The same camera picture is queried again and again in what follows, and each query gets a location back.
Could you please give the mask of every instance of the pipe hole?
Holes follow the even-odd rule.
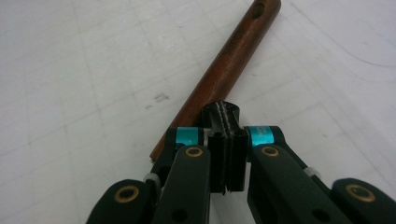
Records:
[[[253,8],[253,19],[258,19],[265,11],[265,5],[263,3],[259,3]]]

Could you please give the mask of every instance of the white table surface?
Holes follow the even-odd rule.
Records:
[[[0,223],[84,223],[149,153],[251,0],[0,1]],[[283,0],[228,101],[323,182],[396,198],[396,3]],[[246,193],[211,223],[254,223]]]

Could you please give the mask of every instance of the pencil mark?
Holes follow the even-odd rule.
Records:
[[[333,38],[331,35],[329,35],[325,30],[322,29],[316,22],[311,20],[302,10],[300,10],[296,5],[293,3],[290,3],[292,7],[294,7],[302,16],[305,17],[306,20],[308,20],[313,26],[315,26],[321,33],[323,33],[326,37],[328,37],[337,47],[342,49],[346,54],[350,55],[351,57],[355,58],[356,60],[362,62],[362,63],[367,63],[373,66],[378,66],[378,67],[386,67],[386,68],[394,68],[396,67],[395,64],[384,64],[384,63],[373,63],[369,62],[363,58],[361,58],[359,55],[353,53],[351,50],[347,49],[343,44],[339,43],[335,38]]]
[[[162,92],[161,94],[158,94],[157,96],[155,96],[154,100],[155,100],[155,102],[160,103],[164,100],[169,100],[169,96]]]

